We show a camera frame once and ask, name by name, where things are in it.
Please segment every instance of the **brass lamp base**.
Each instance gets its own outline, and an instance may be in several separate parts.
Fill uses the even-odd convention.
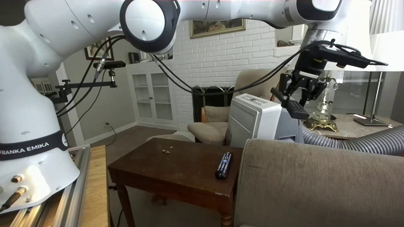
[[[319,121],[319,120],[315,120],[313,118],[309,118],[304,121],[304,124],[310,130],[314,130],[317,127],[321,127],[321,128],[330,128],[334,132],[338,132],[337,124],[335,122],[333,122],[332,120]]]

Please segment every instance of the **framed painting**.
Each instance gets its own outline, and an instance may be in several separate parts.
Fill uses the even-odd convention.
[[[103,42],[105,42],[106,40],[108,40],[108,42],[101,48],[101,50],[98,52],[98,54],[95,56],[95,60],[100,60],[102,55],[105,53],[105,51],[107,50],[107,47],[109,47],[111,45],[111,37],[108,37],[104,40],[101,40],[99,42],[94,43],[93,45],[90,45],[88,47],[86,47],[84,49],[84,53],[86,55],[86,59],[87,60],[92,60],[94,57],[95,52],[97,51],[97,49],[101,46],[101,44]],[[114,60],[114,53],[112,51],[112,47],[111,49],[108,51],[107,53],[107,61],[113,61]]]
[[[195,21],[191,20],[191,38],[211,36],[229,32],[244,31],[245,19],[231,19],[227,21]]]

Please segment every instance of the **flexible exhaust hose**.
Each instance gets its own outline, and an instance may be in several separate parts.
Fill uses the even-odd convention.
[[[331,139],[303,127],[303,137],[306,144],[323,147],[387,155],[404,152],[404,125],[349,140]]]

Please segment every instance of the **fireplace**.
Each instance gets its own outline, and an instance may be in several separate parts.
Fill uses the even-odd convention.
[[[195,86],[194,90],[198,92],[202,92],[204,94],[207,93],[219,93],[219,92],[228,92],[233,91],[234,86],[232,87],[199,87]],[[194,104],[194,122],[201,122],[201,108],[205,106],[216,106],[216,107],[225,107],[230,106],[231,99],[233,98],[233,94],[228,95],[213,95],[213,96],[199,96],[192,95],[192,101]]]

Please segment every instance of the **gray couch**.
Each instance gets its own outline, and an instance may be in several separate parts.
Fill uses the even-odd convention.
[[[245,69],[241,71],[237,77],[234,89],[239,89],[253,83],[254,81],[267,74],[269,71],[271,71],[271,69]],[[244,93],[248,93],[270,100],[272,96],[271,88],[277,86],[280,74],[284,73],[285,71],[286,69],[282,69],[265,83],[235,92],[233,96],[235,97]],[[188,131],[190,131],[202,143],[223,145],[227,131],[229,110],[230,107],[205,106],[204,111],[206,114],[207,122],[191,123],[188,125]]]
[[[235,227],[404,226],[404,158],[248,140]]]

